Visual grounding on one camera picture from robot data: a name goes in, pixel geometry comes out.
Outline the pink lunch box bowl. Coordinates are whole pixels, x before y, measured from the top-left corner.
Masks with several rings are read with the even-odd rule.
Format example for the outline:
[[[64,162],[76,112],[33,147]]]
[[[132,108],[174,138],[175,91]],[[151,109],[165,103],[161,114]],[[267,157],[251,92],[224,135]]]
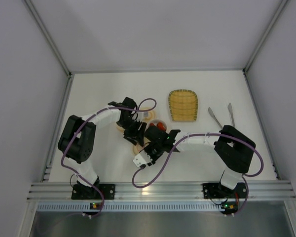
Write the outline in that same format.
[[[161,131],[167,131],[167,125],[164,121],[160,119],[152,119],[148,122],[149,126],[156,126]]]

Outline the cream lid yellow handle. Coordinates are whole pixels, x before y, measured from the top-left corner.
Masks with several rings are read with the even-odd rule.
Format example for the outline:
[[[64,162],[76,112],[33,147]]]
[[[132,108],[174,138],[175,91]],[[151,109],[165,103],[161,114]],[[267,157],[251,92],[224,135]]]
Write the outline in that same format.
[[[149,107],[142,107],[142,108],[140,108],[140,110],[145,110],[146,112],[147,112],[148,109],[149,109]],[[137,113],[138,117],[137,117],[136,121],[141,121],[141,122],[148,123],[152,119],[155,119],[156,118],[155,110],[149,110],[148,112],[150,113],[150,118],[149,119],[143,119],[142,112],[138,112]]]

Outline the metal serving tongs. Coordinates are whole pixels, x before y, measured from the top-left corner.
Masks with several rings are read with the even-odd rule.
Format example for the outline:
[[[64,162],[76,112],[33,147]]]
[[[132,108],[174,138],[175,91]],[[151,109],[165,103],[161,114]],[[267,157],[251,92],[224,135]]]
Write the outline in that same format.
[[[222,129],[225,125],[235,127],[235,118],[233,113],[233,106],[231,103],[222,103],[213,107],[208,107],[208,114]]]

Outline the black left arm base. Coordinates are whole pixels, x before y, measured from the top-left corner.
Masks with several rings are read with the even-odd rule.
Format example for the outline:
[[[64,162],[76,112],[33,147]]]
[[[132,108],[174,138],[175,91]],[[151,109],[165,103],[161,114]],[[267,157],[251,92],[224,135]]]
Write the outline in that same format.
[[[75,184],[73,186],[71,199],[73,200],[100,200],[101,195],[105,200],[113,200],[115,196],[115,184],[100,183],[98,190],[93,187],[85,186],[83,184]]]

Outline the cream lid pink handle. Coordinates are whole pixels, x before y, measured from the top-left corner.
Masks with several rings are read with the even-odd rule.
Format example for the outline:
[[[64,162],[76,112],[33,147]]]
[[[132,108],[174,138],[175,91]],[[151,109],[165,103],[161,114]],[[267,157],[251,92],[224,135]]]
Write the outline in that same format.
[[[144,143],[144,146],[140,146],[140,144],[133,146],[133,154],[136,156],[140,151],[142,151],[150,142]]]

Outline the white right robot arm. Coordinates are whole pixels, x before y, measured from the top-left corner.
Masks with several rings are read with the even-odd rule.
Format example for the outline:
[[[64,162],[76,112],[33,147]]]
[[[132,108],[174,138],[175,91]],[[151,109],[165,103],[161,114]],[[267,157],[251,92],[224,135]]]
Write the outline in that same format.
[[[226,165],[219,185],[221,189],[233,191],[241,176],[249,171],[256,152],[256,144],[231,125],[225,125],[214,133],[192,134],[179,129],[165,132],[155,126],[149,127],[144,137],[148,145],[136,155],[134,163],[140,168],[151,166],[164,153],[210,152]]]

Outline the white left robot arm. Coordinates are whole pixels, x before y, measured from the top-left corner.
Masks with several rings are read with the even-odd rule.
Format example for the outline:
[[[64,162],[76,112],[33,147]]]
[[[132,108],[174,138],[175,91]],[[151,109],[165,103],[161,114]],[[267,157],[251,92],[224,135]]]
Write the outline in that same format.
[[[126,97],[121,103],[108,103],[106,108],[92,115],[68,118],[58,142],[58,150],[63,153],[61,166],[73,171],[82,188],[94,191],[99,187],[99,176],[89,161],[97,129],[116,123],[124,130],[125,140],[133,145],[144,145],[147,124],[139,119],[140,106]]]

